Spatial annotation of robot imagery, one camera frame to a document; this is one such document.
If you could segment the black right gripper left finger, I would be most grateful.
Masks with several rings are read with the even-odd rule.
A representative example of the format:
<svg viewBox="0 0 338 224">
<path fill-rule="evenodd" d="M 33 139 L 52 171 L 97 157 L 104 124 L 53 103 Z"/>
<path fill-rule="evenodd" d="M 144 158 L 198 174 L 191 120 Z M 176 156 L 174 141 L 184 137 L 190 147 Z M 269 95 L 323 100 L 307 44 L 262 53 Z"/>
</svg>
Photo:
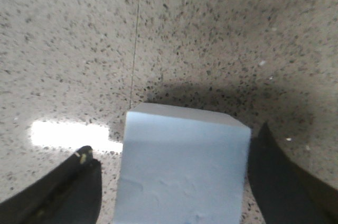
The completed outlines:
<svg viewBox="0 0 338 224">
<path fill-rule="evenodd" d="M 1 223 L 96 223 L 101 162 L 83 146 L 47 175 L 1 203 Z"/>
</svg>

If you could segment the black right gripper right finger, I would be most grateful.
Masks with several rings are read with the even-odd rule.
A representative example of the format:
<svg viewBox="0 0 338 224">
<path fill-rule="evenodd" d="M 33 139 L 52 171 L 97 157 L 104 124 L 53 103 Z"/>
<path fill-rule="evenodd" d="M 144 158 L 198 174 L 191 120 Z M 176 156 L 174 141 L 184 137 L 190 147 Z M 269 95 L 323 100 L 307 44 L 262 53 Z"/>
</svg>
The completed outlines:
<svg viewBox="0 0 338 224">
<path fill-rule="evenodd" d="M 248 180 L 265 223 L 337 223 L 337 189 L 294 163 L 267 123 L 250 142 Z"/>
</svg>

